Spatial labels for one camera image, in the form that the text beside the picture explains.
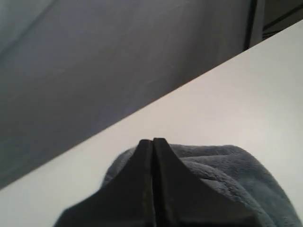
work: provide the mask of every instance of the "black plastic object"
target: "black plastic object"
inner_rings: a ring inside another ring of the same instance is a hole
[[[199,180],[165,139],[141,140],[105,187],[55,227],[260,227],[256,215]]]

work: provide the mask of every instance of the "soft fabric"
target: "soft fabric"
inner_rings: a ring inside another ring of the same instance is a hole
[[[251,154],[235,146],[170,145],[181,161],[229,199],[255,211],[264,226],[301,227],[288,197],[277,181]],[[125,166],[135,148],[119,155],[108,169],[102,186]]]

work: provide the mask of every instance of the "gray fleece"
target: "gray fleece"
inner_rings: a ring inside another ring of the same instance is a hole
[[[277,181],[251,154],[235,146],[170,145],[181,161],[229,199],[255,211],[267,227],[301,227],[288,197]],[[134,153],[129,149],[108,169],[102,186],[113,179]]]

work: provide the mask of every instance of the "white surface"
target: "white surface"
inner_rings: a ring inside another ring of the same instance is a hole
[[[142,138],[238,145],[263,163],[303,218],[303,21],[123,119],[0,191],[1,227],[50,227],[95,192]]]

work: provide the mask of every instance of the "white tabletop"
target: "white tabletop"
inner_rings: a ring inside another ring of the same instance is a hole
[[[51,227],[140,139],[234,144],[279,181],[303,218],[303,21],[116,123],[0,191],[1,227]]]

